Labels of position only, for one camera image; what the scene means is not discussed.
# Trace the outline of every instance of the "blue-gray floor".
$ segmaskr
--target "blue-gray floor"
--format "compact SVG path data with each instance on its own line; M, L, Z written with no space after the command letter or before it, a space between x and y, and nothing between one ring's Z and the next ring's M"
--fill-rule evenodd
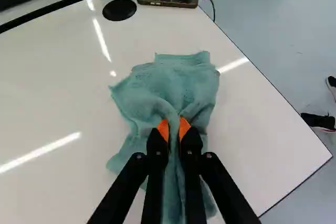
M336 112L324 83L336 76L336 0L214 2L219 27L297 111L334 106ZM212 16L209 3L201 7ZM319 136L336 155L336 139ZM262 223L336 223L335 159L262 216Z

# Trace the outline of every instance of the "cable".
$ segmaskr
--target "cable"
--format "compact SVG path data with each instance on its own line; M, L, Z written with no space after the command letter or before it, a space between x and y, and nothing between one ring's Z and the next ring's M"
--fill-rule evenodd
M212 10L213 10L213 15L214 15L214 18L213 18L213 22L215 22L216 20L216 9L215 9L215 4L214 4L214 1L213 0L210 0L211 4L212 4Z

